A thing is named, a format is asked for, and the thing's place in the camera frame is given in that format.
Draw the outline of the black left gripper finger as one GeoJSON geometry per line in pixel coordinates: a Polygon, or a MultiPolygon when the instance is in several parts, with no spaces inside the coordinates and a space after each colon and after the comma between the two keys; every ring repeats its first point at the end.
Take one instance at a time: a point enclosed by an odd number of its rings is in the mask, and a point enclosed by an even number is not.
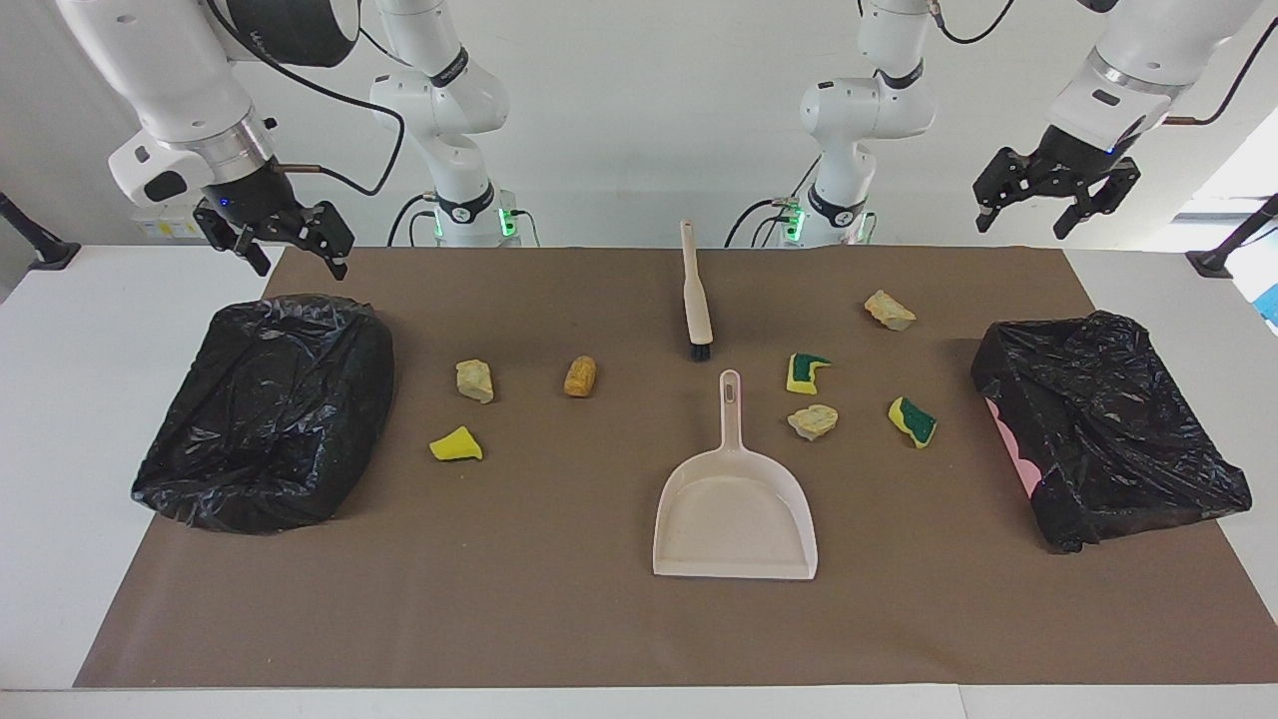
{"type": "Polygon", "coordinates": [[[973,198],[978,206],[976,231],[989,232],[999,211],[1039,195],[1044,178],[1045,163],[1036,152],[1019,155],[1015,149],[996,151],[973,183],[973,198]]]}
{"type": "Polygon", "coordinates": [[[1079,223],[1086,222],[1095,215],[1113,215],[1140,178],[1141,172],[1135,160],[1120,160],[1113,169],[1091,172],[1090,176],[1074,170],[1059,170],[1053,183],[1061,190],[1068,190],[1067,195],[1072,199],[1072,204],[1051,227],[1054,236],[1063,241],[1079,223]]]}

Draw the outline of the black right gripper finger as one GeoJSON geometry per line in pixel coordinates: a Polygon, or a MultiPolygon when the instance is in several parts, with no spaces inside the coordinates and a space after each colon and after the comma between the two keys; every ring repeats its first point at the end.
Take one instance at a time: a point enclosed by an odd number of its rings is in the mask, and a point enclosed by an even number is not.
{"type": "Polygon", "coordinates": [[[222,218],[219,211],[210,204],[196,206],[196,223],[204,232],[206,241],[216,252],[233,252],[236,258],[245,261],[256,275],[265,278],[268,276],[273,263],[265,254],[259,243],[256,241],[256,232],[247,227],[238,231],[227,218],[222,218]]]}
{"type": "Polygon", "coordinates": [[[332,202],[296,208],[296,230],[291,243],[325,262],[328,273],[341,282],[348,275],[346,259],[354,246],[354,232],[332,202]]]}

